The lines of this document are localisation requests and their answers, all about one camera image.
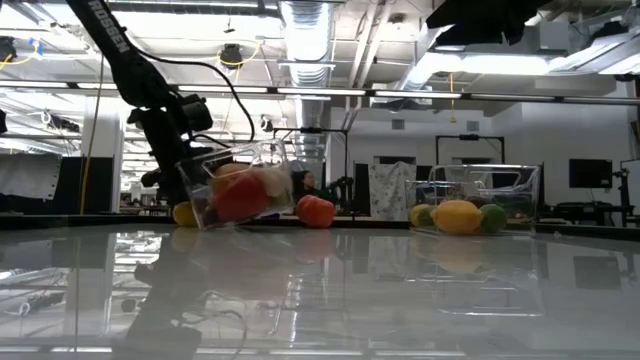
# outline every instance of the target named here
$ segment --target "metal frame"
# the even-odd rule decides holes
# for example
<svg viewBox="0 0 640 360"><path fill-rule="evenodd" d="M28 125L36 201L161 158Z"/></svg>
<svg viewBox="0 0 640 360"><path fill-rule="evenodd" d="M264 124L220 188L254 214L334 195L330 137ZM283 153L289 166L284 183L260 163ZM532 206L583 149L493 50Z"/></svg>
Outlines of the metal frame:
<svg viewBox="0 0 640 360"><path fill-rule="evenodd" d="M500 155L502 163L505 164L505 152L504 152L504 136L480 136L480 135L436 135L436 165L440 165L440 139L458 139L460 141L479 141L485 140L498 140L500 141Z"/></svg>

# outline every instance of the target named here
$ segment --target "ceiling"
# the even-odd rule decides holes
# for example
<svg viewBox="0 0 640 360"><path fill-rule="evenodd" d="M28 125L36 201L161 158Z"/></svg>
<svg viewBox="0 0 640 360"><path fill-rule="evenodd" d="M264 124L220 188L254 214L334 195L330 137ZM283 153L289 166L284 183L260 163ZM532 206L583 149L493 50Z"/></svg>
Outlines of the ceiling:
<svg viewBox="0 0 640 360"><path fill-rule="evenodd" d="M415 41L432 6L442 0L394 0L392 14L404 14L401 22L375 24L373 31L381 34L380 46L375 62L367 75L365 86L373 83L398 81L414 59ZM629 1L554 1L542 9L542 15L555 11L567 3L568 14L582 11L589 17L602 12L623 9ZM275 3L266 2L267 6ZM330 87L344 87L348 82L352 64L359 43L358 29L361 19L370 6L369 0L349 0L336 5L334 10L334 30L331 40L331 61L335 64L330 77ZM128 29L128 35L143 50L165 58L203 60L218 65L217 54L226 43L241 45L244 58L250 58L238 72L231 73L231 79L239 85L291 86L289 69L278 61L287 58L284 29L280 19L251 16L209 15L152 12L115 12L115 16ZM5 66L0 71L0 80L47 80L62 82L97 82L100 74L100 54L93 48L93 42L86 35L80 22L68 5L60 0L46 0L32 5L30 2L5 2L0 11L0 36L15 37L18 51L17 61L33 57L32 60L16 66ZM42 54L33 56L34 46L30 39L37 39L42 45ZM105 64L104 82L111 83L108 64ZM169 83L178 84L220 84L222 82L212 71L194 66L167 65L154 63ZM578 77L550 79L546 87L539 87L531 76L505 76L456 73L453 88L456 91L532 93L553 90L552 83L569 84ZM448 76L434 76L428 85L434 90L449 91L451 80ZM566 91L578 95L594 95L606 86L591 89L567 87ZM239 107L228 97L211 98L207 102L214 117L211 134L223 139L246 138L249 126ZM279 100L246 100L245 105L255 123L263 116L271 119L276 126L295 126L295 107L287 98ZM461 102L460 110L484 110L481 102ZM0 108L9 113L8 126L12 133L29 135L51 135L68 133L64 130L48 128L47 111L64 117L82 127L85 114L85 95L49 94L45 90L36 92L15 92L0 89ZM449 101L434 101L432 106L449 109ZM142 134L129 128L127 138L134 139ZM258 129L260 138L271 137ZM66 154L79 148L79 140L2 140L0 146L15 148L17 151L38 149ZM125 153L140 154L148 150L144 141L130 140Z"/></svg>

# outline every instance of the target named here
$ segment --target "clear plastic bin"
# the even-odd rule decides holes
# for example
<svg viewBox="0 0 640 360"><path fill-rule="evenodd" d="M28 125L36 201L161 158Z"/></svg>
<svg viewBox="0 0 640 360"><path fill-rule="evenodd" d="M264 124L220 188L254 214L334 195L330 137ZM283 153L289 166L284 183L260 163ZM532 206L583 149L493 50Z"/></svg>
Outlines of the clear plastic bin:
<svg viewBox="0 0 640 360"><path fill-rule="evenodd" d="M220 150L178 164L200 229L288 211L293 185L280 140Z"/></svg>
<svg viewBox="0 0 640 360"><path fill-rule="evenodd" d="M407 181L415 229L453 235L535 233L539 166L439 165Z"/></svg>

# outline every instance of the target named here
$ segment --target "black monitor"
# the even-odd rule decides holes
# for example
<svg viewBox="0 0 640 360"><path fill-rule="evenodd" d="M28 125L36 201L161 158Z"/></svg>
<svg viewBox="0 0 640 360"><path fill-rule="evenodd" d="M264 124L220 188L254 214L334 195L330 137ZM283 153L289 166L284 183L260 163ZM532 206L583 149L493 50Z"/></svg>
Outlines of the black monitor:
<svg viewBox="0 0 640 360"><path fill-rule="evenodd" d="M612 183L611 160L569 159L569 187L611 189Z"/></svg>

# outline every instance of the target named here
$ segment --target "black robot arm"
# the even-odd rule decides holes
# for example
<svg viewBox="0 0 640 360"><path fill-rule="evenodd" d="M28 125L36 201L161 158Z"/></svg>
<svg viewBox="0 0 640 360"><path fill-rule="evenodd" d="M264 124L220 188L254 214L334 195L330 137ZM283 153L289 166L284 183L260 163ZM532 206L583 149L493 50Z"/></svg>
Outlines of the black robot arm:
<svg viewBox="0 0 640 360"><path fill-rule="evenodd" d="M158 183L168 194L169 204L188 200L175 165L194 155L181 135L213 125L205 99L197 95L184 98L172 89L129 41L126 29L118 24L103 0L67 0L67 3L111 65L120 95L137 108L128 122L144 130L160 168Z"/></svg>

